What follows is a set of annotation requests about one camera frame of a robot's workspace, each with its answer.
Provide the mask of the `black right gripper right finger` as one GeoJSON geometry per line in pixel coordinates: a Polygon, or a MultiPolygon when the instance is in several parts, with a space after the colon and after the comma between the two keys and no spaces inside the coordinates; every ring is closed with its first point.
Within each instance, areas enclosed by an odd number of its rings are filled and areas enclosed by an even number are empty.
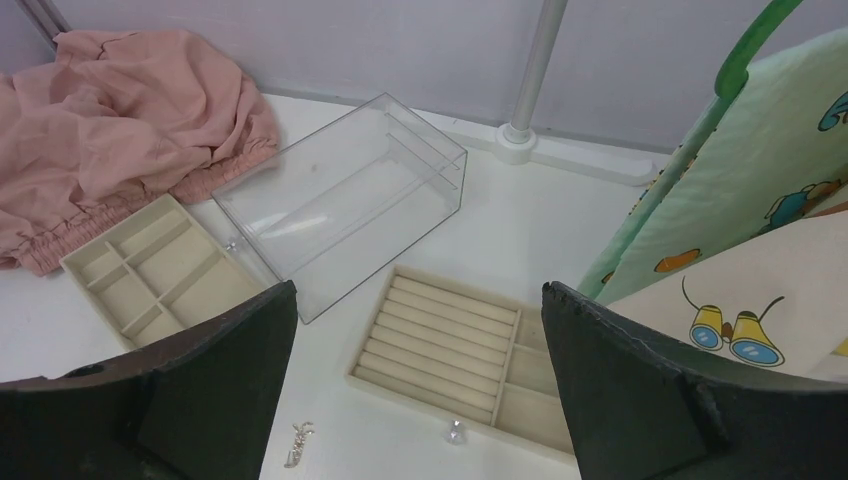
{"type": "Polygon", "coordinates": [[[845,385],[700,351],[559,282],[542,322],[585,479],[843,479],[845,385]]]}

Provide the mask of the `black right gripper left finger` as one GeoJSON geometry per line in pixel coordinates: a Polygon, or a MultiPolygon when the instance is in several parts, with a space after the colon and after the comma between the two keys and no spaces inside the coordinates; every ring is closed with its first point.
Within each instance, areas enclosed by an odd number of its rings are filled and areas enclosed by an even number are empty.
{"type": "Polygon", "coordinates": [[[3,383],[2,477],[257,478],[297,325],[286,281],[129,353],[3,383]]]}

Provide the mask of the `silver dangling earring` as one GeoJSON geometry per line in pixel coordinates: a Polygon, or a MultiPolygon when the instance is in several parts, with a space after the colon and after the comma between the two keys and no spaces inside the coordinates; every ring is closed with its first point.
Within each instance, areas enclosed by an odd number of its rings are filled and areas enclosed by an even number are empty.
{"type": "Polygon", "coordinates": [[[309,421],[301,424],[293,424],[292,428],[294,429],[294,440],[284,463],[286,469],[293,469],[299,465],[308,437],[315,433],[314,424],[309,421]]]}

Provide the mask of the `beige compartment tray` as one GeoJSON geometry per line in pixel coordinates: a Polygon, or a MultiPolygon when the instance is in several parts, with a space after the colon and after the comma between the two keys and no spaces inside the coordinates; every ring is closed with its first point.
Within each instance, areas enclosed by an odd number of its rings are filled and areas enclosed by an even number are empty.
{"type": "Polygon", "coordinates": [[[214,318],[265,288],[169,194],[60,264],[127,351],[214,318]]]}

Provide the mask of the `beige ring roll tray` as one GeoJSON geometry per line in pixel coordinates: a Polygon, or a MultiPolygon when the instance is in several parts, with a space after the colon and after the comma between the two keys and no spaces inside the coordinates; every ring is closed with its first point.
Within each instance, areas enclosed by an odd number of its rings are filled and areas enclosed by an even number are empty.
{"type": "Polygon", "coordinates": [[[576,463],[538,306],[396,265],[346,378],[420,413],[576,463]]]}

